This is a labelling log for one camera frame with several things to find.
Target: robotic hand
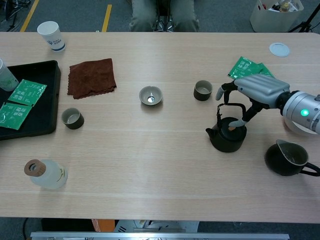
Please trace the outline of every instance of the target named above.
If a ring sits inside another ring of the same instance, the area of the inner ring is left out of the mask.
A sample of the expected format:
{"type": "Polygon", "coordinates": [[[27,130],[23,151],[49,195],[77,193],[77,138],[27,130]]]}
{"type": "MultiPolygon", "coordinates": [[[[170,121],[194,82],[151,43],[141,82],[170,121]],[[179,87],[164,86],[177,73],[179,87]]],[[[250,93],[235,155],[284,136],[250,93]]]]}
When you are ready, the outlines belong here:
{"type": "Polygon", "coordinates": [[[218,101],[224,95],[229,102],[231,91],[246,95],[252,106],[242,119],[232,121],[229,127],[240,127],[249,122],[262,109],[280,109],[281,115],[320,134],[320,94],[313,96],[302,91],[290,92],[290,85],[271,76],[254,74],[223,84],[216,93],[218,101]]]}

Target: green tea packet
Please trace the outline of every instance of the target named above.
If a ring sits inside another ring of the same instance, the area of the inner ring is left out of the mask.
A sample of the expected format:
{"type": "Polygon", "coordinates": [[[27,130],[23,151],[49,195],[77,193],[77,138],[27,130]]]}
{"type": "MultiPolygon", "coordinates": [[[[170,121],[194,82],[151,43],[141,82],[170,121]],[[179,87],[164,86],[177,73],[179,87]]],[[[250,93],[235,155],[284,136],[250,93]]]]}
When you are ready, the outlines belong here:
{"type": "Polygon", "coordinates": [[[228,76],[232,79],[237,79],[252,74],[266,74],[273,77],[272,73],[263,63],[257,64],[254,61],[251,61],[250,59],[243,56],[239,58],[239,60],[229,72],[228,76]]]}
{"type": "Polygon", "coordinates": [[[23,79],[8,100],[27,106],[34,106],[46,87],[47,85],[23,79]]]}
{"type": "Polygon", "coordinates": [[[0,109],[0,127],[19,130],[31,109],[31,106],[4,103],[0,109]]]}

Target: person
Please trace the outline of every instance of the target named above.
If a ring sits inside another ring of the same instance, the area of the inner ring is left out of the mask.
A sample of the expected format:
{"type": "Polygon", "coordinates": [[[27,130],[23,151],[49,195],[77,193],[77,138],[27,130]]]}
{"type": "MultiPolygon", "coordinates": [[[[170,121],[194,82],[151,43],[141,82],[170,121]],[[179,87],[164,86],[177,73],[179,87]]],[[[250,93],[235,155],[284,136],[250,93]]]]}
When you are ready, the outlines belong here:
{"type": "Polygon", "coordinates": [[[174,32],[199,32],[194,0],[131,0],[132,19],[129,27],[132,32],[152,32],[155,29],[158,1],[163,6],[170,4],[174,32]]]}

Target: brown towel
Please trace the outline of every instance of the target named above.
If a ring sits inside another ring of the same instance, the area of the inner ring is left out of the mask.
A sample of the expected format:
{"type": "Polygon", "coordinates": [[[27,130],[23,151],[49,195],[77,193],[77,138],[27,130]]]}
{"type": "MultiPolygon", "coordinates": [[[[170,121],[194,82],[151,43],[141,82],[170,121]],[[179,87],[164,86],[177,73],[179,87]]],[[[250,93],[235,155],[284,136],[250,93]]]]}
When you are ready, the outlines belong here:
{"type": "Polygon", "coordinates": [[[70,66],[67,94],[74,99],[110,93],[116,87],[111,58],[70,66]]]}

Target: teapot lid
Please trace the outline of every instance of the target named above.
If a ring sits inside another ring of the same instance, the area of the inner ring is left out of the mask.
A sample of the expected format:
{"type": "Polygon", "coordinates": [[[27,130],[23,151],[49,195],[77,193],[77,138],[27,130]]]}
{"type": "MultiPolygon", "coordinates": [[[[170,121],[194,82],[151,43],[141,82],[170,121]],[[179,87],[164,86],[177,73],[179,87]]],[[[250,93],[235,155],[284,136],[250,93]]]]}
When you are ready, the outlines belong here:
{"type": "Polygon", "coordinates": [[[245,139],[247,134],[247,128],[245,126],[236,127],[234,130],[229,130],[229,123],[237,121],[235,117],[225,117],[220,122],[220,134],[226,140],[231,142],[238,142],[245,139]]]}

